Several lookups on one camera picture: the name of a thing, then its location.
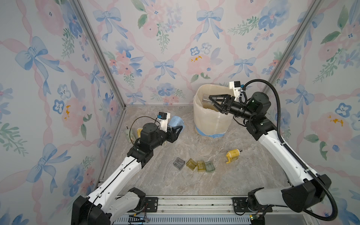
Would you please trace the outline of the blue pencil sharpener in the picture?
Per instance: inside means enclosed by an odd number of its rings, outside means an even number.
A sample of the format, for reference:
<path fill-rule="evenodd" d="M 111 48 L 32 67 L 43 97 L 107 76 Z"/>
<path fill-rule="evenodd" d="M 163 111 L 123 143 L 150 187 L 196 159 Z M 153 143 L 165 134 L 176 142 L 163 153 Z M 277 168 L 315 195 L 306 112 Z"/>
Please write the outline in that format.
<path fill-rule="evenodd" d="M 184 120 L 179 117 L 179 116 L 173 116 L 170 120 L 170 122 L 168 123 L 169 126 L 171 127 L 178 127 L 178 126 L 181 126 L 182 129 L 181 129 L 181 132 L 184 131 L 184 128 L 185 128 L 185 122 Z"/>

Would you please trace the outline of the clear shavings tray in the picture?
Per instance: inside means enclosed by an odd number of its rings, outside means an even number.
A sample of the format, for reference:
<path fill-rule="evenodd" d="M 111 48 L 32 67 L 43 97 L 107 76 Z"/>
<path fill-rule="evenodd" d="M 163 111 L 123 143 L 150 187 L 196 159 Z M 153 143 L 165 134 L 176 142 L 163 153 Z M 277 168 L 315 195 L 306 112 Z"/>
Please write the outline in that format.
<path fill-rule="evenodd" d="M 185 166 L 185 161 L 179 157 L 176 158 L 176 160 L 173 162 L 173 165 L 178 169 L 182 170 L 182 168 Z"/>

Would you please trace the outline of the yellow pencil sharpener front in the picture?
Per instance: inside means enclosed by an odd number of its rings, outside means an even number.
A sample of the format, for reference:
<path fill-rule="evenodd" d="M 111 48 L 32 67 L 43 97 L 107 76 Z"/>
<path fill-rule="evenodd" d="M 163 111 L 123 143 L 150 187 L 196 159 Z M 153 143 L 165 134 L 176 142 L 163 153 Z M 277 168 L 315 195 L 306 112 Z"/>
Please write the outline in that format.
<path fill-rule="evenodd" d="M 143 128 L 138 128 L 136 130 L 136 133 L 137 133 L 137 137 L 140 138 L 141 137 L 141 131 L 143 130 Z"/>

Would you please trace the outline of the yellow pencil sharpener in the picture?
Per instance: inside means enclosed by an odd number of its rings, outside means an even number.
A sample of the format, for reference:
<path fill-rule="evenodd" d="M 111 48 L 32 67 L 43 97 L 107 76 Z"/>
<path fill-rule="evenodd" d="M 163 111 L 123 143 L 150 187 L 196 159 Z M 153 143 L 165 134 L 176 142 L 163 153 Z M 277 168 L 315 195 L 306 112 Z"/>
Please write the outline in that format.
<path fill-rule="evenodd" d="M 140 138 L 141 137 L 141 131 L 143 130 L 143 128 L 138 128 L 136 130 L 136 133 L 137 133 L 137 137 Z"/>
<path fill-rule="evenodd" d="M 243 152 L 243 150 L 239 150 L 239 149 L 228 151 L 226 154 L 226 159 L 227 159 L 226 163 L 230 164 L 232 161 L 236 160 L 240 156 L 241 152 Z"/>

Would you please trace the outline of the yellow tinted tray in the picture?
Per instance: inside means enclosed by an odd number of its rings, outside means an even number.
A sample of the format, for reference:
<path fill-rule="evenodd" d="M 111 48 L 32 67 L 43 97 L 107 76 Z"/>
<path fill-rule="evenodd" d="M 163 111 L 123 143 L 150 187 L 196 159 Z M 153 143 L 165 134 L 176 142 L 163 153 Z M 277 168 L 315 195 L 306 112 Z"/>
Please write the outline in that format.
<path fill-rule="evenodd" d="M 197 161 L 197 171 L 198 172 L 205 172 L 206 171 L 206 165 L 204 161 Z"/>
<path fill-rule="evenodd" d="M 195 168 L 197 167 L 197 162 L 195 162 L 193 159 L 189 159 L 187 162 L 186 162 L 186 166 L 191 169 L 192 171 L 195 170 Z"/>

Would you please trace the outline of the pale green pencil sharpener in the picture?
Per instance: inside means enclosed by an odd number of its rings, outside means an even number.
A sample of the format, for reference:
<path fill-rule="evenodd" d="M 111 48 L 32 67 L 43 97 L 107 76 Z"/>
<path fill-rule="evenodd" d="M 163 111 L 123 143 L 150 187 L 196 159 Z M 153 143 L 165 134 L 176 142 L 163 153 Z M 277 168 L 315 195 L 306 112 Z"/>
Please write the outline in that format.
<path fill-rule="evenodd" d="M 126 139 L 130 144 L 135 143 L 137 137 L 134 130 L 131 127 L 126 126 L 125 135 L 126 135 Z"/>

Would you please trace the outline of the clear green-tinted tray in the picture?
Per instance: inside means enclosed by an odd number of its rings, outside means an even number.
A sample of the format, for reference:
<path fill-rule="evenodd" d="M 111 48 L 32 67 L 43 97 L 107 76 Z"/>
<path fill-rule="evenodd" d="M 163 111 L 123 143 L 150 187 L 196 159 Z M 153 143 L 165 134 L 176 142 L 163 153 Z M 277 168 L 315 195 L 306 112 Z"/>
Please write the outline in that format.
<path fill-rule="evenodd" d="M 213 173 L 215 170 L 216 169 L 212 161 L 205 162 L 205 171 L 207 173 Z"/>

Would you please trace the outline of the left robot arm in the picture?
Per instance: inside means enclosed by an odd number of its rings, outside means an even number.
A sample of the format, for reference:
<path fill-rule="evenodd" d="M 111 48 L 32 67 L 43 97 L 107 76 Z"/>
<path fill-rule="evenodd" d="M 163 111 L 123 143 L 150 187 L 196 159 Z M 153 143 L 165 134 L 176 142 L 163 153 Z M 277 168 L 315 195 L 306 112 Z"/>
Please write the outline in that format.
<path fill-rule="evenodd" d="M 167 126 L 161 130 L 154 123 L 143 126 L 141 136 L 127 153 L 115 172 L 87 197 L 73 203 L 72 225 L 111 225 L 125 213 L 140 212 L 145 207 L 146 194 L 133 187 L 124 196 L 119 192 L 141 171 L 154 155 L 154 149 L 165 142 L 175 142 L 183 127 Z"/>

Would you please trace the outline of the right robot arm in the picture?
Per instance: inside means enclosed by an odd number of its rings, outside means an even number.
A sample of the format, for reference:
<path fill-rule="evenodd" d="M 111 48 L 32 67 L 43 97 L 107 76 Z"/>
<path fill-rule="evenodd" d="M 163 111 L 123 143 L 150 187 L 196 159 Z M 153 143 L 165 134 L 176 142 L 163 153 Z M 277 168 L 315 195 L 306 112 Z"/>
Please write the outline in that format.
<path fill-rule="evenodd" d="M 332 183 L 327 175 L 319 175 L 281 137 L 279 127 L 266 118 L 271 106 L 269 97 L 255 92 L 246 103 L 237 101 L 229 94 L 204 96 L 220 113 L 231 114 L 246 120 L 245 126 L 252 137 L 264 146 L 284 170 L 289 187 L 258 188 L 248 193 L 248 206 L 256 211 L 272 205 L 288 207 L 294 212 L 308 213 L 308 209 L 329 198 L 332 216 L 336 216 L 336 201 L 329 192 Z"/>

